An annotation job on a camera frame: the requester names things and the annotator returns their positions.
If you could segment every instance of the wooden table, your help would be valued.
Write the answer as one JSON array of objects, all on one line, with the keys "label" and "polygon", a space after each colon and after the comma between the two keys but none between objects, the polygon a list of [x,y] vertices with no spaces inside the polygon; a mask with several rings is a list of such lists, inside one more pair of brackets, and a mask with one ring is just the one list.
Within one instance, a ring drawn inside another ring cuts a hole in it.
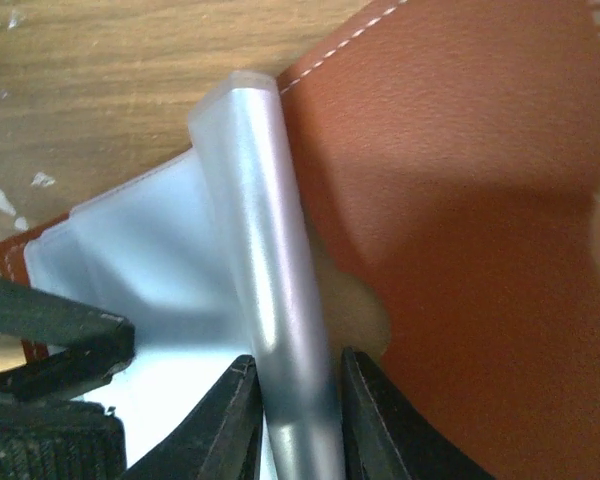
[{"label": "wooden table", "polygon": [[0,240],[184,151],[231,70],[277,74],[367,1],[0,0]]}]

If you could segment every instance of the leather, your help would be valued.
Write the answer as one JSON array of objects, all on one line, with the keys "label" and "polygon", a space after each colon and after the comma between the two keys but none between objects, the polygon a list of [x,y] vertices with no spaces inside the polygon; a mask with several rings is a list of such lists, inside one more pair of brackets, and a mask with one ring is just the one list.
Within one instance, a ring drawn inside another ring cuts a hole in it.
[{"label": "leather", "polygon": [[377,0],[279,86],[391,380],[499,478],[600,478],[600,1]]}]

